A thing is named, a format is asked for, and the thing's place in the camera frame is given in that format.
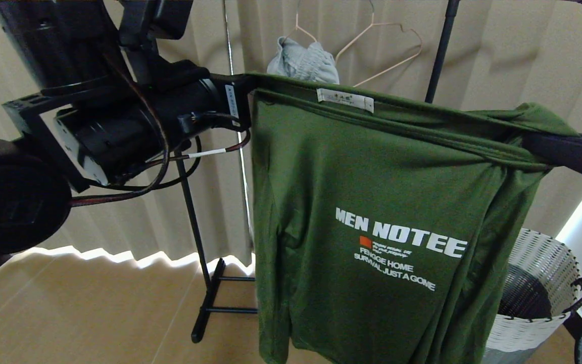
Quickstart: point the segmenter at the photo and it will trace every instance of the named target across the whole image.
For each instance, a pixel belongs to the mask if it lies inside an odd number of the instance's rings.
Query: brown floor
[[[227,274],[239,275],[236,265]],[[203,341],[190,332],[203,300],[198,263],[24,253],[0,268],[0,364],[262,363],[255,315],[214,313]],[[217,306],[253,306],[252,283],[222,283]],[[561,327],[528,364],[571,364]],[[291,348],[289,364],[327,363]]]

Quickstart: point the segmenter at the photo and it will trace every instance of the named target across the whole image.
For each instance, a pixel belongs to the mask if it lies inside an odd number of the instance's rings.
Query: clothes hanger
[[[336,64],[338,63],[338,58],[340,58],[340,56],[342,55],[342,53],[344,53],[344,51],[346,51],[349,47],[351,47],[352,44],[356,43],[356,41],[358,41],[358,39],[360,37],[362,37],[363,34],[365,34],[371,28],[374,28],[374,27],[383,27],[383,26],[386,26],[386,25],[398,25],[401,28],[401,31],[403,33],[406,33],[407,32],[407,30],[404,29],[404,26],[403,26],[402,23],[375,23],[374,22],[374,12],[375,12],[374,11],[374,4],[372,3],[372,0],[369,0],[369,2],[370,2],[370,6],[372,6],[372,21],[370,22],[370,25],[368,25],[367,28],[365,28],[365,30],[363,30],[362,32],[360,32],[360,34],[356,35],[356,37],[354,39],[352,39],[352,41],[350,41],[346,46],[344,46],[344,48],[342,48],[340,50],[340,52],[338,52],[338,54],[335,56],[335,62],[336,62]],[[409,28],[408,30],[411,31],[411,32],[413,32],[419,38],[419,51],[417,51],[417,53],[415,55],[409,56],[408,58],[402,60],[401,62],[399,62],[399,63],[397,63],[397,64],[395,64],[393,66],[390,66],[390,67],[384,69],[383,71],[375,74],[374,76],[368,78],[367,80],[360,81],[359,83],[357,83],[353,87],[358,87],[358,86],[362,85],[363,83],[366,83],[368,81],[374,80],[375,78],[381,76],[382,74],[384,74],[386,72],[389,72],[389,71],[392,71],[393,69],[399,67],[400,65],[408,62],[409,60],[412,60],[413,58],[415,58],[416,56],[418,56],[418,55],[421,54],[421,51],[423,50],[423,39],[421,38],[421,35],[419,35],[419,33],[416,32],[416,30],[414,30],[413,28]]]
[[[291,31],[291,33],[289,33],[289,35],[287,35],[286,37],[284,37],[284,39],[282,40],[282,44],[284,44],[284,42],[286,41],[286,39],[288,37],[291,36],[291,34],[293,34],[296,30],[300,30],[301,32],[305,33],[306,35],[309,35],[311,37],[311,39],[314,40],[314,43],[317,43],[317,39],[316,37],[314,37],[313,35],[311,35],[310,32],[307,32],[306,30],[302,29],[302,27],[300,27],[300,25],[298,25],[298,12],[300,12],[300,2],[302,2],[302,0],[298,0],[298,6],[296,7],[296,27]]]

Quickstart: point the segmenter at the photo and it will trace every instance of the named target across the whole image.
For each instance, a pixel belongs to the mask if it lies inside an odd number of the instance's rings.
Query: beige curtain
[[[245,69],[265,71],[275,41],[294,29],[296,1],[238,3]],[[446,0],[375,0],[377,22],[402,22],[424,41],[420,56],[361,87],[423,101]],[[302,0],[300,26],[334,55],[370,23],[366,0]],[[292,37],[307,46],[300,32]],[[341,83],[355,85],[413,55],[414,34],[373,28],[344,53]],[[434,103],[461,110],[540,102],[582,132],[582,5],[555,0],[462,0]],[[582,175],[556,168],[543,180],[525,227],[557,235],[582,199]]]
[[[265,71],[275,54],[275,40],[293,30],[296,0],[226,0],[235,73]],[[121,7],[106,0],[115,21]],[[424,40],[423,52],[362,87],[423,100],[443,25],[445,0],[374,1],[376,20],[400,21]],[[212,72],[228,74],[224,2],[197,0],[185,36],[162,41],[168,60],[188,58]],[[365,0],[303,0],[300,24],[324,48],[337,53],[369,25]],[[309,44],[304,35],[296,40]],[[339,61],[342,83],[353,85],[416,51],[413,34],[375,28]],[[0,104],[37,92],[0,28]],[[443,75],[434,102],[462,110],[514,108],[541,102],[582,132],[582,5],[537,0],[463,0],[455,21]],[[46,121],[51,125],[51,115]],[[0,138],[18,132],[0,107]],[[235,143],[236,135],[211,131],[204,149]],[[249,150],[245,150],[250,177]],[[174,177],[171,168],[169,177]],[[146,184],[153,174],[140,176]],[[240,155],[206,157],[191,178],[208,258],[234,254],[250,262],[251,244],[243,203],[245,187]],[[527,228],[556,235],[582,198],[582,176],[557,168],[545,178],[529,213]],[[120,203],[74,209],[65,226],[42,246],[74,246],[80,251],[103,247],[109,253],[131,250],[135,258],[164,251],[171,259],[194,252],[182,193],[177,187]]]
[[[112,18],[120,21],[122,6],[114,1],[105,3]],[[182,40],[159,43],[164,57],[170,61],[187,58],[212,72],[228,74],[222,2],[195,2],[190,19]],[[38,90],[0,26],[0,104]],[[49,126],[52,117],[44,115]],[[10,140],[18,136],[0,106],[0,138]],[[228,147],[236,143],[236,134],[214,130],[204,133],[202,140],[206,150]],[[154,175],[155,172],[144,173],[135,183],[148,184]],[[166,179],[175,175],[173,163]],[[190,184],[206,258],[233,254],[248,265],[251,243],[239,154],[204,157]],[[86,193],[102,192],[91,189]],[[82,252],[102,247],[111,254],[129,250],[136,259],[164,251],[175,260],[195,251],[180,187],[134,200],[72,209],[62,229],[41,244],[49,249],[63,246],[74,246]]]

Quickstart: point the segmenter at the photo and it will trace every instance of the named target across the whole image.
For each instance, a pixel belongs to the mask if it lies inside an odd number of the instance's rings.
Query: laundry basket
[[[563,243],[522,229],[482,364],[525,362],[582,306],[578,263]]]

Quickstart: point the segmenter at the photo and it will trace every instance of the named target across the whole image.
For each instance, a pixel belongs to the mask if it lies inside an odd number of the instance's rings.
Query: clothing rack
[[[582,0],[564,1],[582,4]],[[444,58],[446,57],[446,51],[448,50],[448,43],[453,31],[453,23],[455,21],[455,16],[457,15],[459,3],[460,0],[448,0],[444,27],[439,40],[439,47],[435,56],[434,65],[432,66],[432,74],[430,76],[430,82],[425,97],[425,101],[430,104],[432,104],[432,101],[434,100],[434,93],[436,92],[437,84],[439,83],[439,76],[441,76],[444,66]],[[547,159],[552,164],[567,166],[568,168],[572,168],[573,170],[582,173],[582,135],[577,137],[561,137],[551,134],[529,133],[524,136],[522,146],[533,154]],[[217,292],[219,292],[219,286],[222,281],[254,282],[255,278],[224,276],[226,262],[221,258],[217,263],[213,276],[210,277],[201,240],[201,233],[199,231],[199,224],[197,223],[197,215],[195,213],[194,203],[192,202],[192,194],[190,192],[187,178],[185,177],[185,166],[183,161],[177,161],[176,168],[182,178],[181,186],[185,197],[185,206],[187,207],[187,212],[190,218],[192,234],[194,235],[195,245],[197,247],[197,252],[199,253],[199,261],[201,263],[201,271],[206,284],[206,296],[199,308],[199,316],[197,316],[197,321],[195,322],[191,335],[192,342],[198,343],[203,339],[211,313],[257,313],[256,308],[214,306],[215,298],[217,297]]]

